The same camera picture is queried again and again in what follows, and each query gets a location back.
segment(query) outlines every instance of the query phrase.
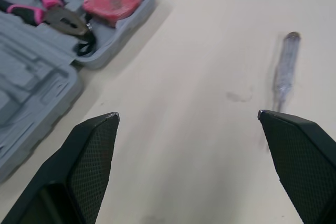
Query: tool case compartment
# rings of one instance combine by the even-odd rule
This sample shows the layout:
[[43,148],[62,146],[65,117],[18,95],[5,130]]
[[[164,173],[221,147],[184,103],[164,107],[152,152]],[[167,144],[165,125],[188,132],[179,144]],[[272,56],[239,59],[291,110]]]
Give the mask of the tool case compartment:
[[[42,8],[39,0],[7,1]],[[66,8],[84,17],[83,0],[65,1]],[[0,182],[30,155],[81,94],[84,87],[71,63],[89,69],[105,66],[154,8],[155,0],[142,0],[115,28],[92,19],[97,50],[84,57],[74,51],[77,38],[0,12]]]
[[[25,4],[41,7],[40,0],[7,0],[16,4]],[[81,16],[84,20],[84,10],[81,5],[84,0],[65,0],[66,8]],[[154,11],[155,0],[142,0],[140,6],[128,18],[117,21],[116,27],[109,27],[95,19],[90,21],[93,32],[97,38],[97,50],[87,56],[78,57],[74,48],[78,39],[69,35],[64,35],[47,24],[40,24],[37,27],[26,25],[19,17],[11,14],[0,13],[0,19],[19,26],[22,31],[30,34],[51,50],[59,52],[59,57],[65,62],[76,61],[84,67],[97,69],[109,62],[124,46],[132,35],[132,32],[140,26]]]

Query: beige table surface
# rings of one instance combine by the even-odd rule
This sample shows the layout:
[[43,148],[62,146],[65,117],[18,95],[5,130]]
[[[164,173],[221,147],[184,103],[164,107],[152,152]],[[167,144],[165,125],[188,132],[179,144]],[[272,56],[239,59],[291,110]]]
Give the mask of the beige table surface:
[[302,35],[285,107],[336,137],[336,0],[157,0],[31,158],[0,186],[3,219],[70,130],[118,111],[98,224],[301,223],[257,120],[281,40]]

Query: black strap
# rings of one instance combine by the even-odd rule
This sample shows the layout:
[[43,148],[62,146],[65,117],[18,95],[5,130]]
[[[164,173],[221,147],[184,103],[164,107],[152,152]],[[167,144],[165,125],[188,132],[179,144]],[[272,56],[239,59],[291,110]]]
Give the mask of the black strap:
[[75,47],[75,52],[77,53],[77,56],[84,56],[88,53],[94,51],[96,49],[96,37],[92,32],[92,27],[90,24],[90,20],[92,19],[92,16],[88,13],[85,14],[85,22],[90,30],[90,34],[87,35],[87,38],[85,38],[85,42],[78,42],[78,44]]

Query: tool case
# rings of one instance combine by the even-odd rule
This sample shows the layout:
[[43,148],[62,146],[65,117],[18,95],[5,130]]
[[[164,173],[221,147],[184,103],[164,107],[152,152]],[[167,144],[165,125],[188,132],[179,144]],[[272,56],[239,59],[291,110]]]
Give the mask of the tool case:
[[[41,6],[39,0],[7,0]],[[83,0],[65,0],[81,17]],[[142,0],[128,18],[112,28],[92,19],[97,50],[78,57],[78,39],[40,24],[26,25],[14,15],[0,13],[0,182],[18,167],[51,131],[81,94],[83,85],[71,64],[89,69],[106,65],[135,28],[154,11],[155,0]]]

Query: red tape measure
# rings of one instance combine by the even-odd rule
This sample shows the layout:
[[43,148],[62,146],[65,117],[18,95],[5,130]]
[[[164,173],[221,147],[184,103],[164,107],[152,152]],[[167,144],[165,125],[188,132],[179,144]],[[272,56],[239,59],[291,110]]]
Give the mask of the red tape measure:
[[94,17],[116,26],[118,20],[133,14],[142,0],[84,0],[83,9]]

